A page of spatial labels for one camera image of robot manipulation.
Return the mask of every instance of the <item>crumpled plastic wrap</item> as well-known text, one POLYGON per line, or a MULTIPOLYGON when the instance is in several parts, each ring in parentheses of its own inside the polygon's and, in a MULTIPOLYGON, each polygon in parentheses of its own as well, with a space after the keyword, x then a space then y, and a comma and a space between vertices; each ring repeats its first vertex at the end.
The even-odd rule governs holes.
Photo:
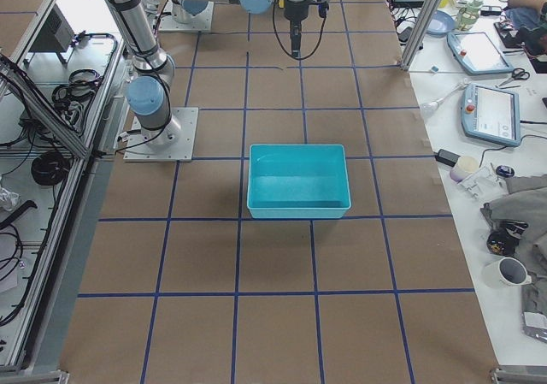
POLYGON ((17 207, 17 204, 19 204, 19 200, 21 197, 18 193, 10 192, 8 189, 4 189, 2 185, 0 185, 0 208, 6 210, 6 211, 13 211, 15 207, 17 207))

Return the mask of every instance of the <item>blue plate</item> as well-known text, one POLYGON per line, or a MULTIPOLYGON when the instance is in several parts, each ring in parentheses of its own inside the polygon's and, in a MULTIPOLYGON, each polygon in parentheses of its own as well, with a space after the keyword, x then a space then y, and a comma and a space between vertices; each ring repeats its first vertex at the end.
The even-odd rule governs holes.
POLYGON ((441 38, 448 32, 453 31, 455 27, 456 23, 452 19, 452 16, 442 10, 436 10, 429 23, 429 27, 427 27, 427 34, 441 38))

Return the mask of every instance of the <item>plastic bottle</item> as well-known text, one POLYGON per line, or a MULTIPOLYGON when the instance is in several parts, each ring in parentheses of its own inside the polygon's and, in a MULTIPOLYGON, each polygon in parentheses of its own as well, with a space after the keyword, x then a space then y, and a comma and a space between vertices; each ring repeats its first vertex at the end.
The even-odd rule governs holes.
POLYGON ((468 31, 473 27, 479 19, 482 4, 483 0, 473 0, 460 9, 456 16, 456 29, 458 31, 468 31))

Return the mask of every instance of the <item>scissors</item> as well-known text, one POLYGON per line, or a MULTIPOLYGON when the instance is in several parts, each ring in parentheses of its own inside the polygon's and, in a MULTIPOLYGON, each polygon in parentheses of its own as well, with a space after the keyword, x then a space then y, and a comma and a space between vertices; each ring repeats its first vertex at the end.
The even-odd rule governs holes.
POLYGON ((499 85, 496 85, 497 88, 500 88, 504 85, 507 85, 509 82, 512 82, 513 80, 528 80, 530 79, 530 72, 527 72, 523 68, 515 68, 513 72, 511 73, 511 77, 499 85))

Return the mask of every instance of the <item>teal bin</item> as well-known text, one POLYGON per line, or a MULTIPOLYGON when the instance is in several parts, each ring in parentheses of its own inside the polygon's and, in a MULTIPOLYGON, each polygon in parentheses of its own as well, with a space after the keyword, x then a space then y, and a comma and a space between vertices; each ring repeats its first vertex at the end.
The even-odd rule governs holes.
POLYGON ((338 219, 351 207, 342 145, 252 145, 247 207, 256 219, 338 219))

